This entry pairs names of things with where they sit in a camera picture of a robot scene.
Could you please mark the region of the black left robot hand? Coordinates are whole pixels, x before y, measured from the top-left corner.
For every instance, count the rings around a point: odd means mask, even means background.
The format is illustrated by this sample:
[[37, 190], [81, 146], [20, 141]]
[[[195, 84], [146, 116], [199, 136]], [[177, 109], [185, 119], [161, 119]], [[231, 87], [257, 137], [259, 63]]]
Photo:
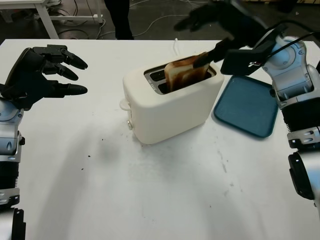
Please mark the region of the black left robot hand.
[[48, 44], [45, 47], [26, 48], [13, 65], [6, 82], [0, 85], [0, 97], [17, 109], [29, 110], [43, 98], [86, 94], [88, 89], [82, 85], [62, 84], [45, 77], [60, 75], [77, 81], [79, 77], [62, 63], [80, 70], [88, 68], [87, 63], [68, 51], [65, 45]]

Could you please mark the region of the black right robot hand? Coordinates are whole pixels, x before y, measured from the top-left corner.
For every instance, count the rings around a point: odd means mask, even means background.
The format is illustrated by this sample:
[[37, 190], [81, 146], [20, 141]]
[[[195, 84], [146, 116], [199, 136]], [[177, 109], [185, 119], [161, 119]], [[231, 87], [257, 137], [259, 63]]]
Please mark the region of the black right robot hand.
[[194, 68], [223, 60], [229, 50], [254, 47], [267, 30], [266, 24], [251, 14], [239, 0], [210, 0], [175, 24], [174, 30], [180, 32], [189, 29], [195, 32], [209, 23], [217, 23], [232, 38], [227, 37], [217, 43], [214, 49], [195, 61]]

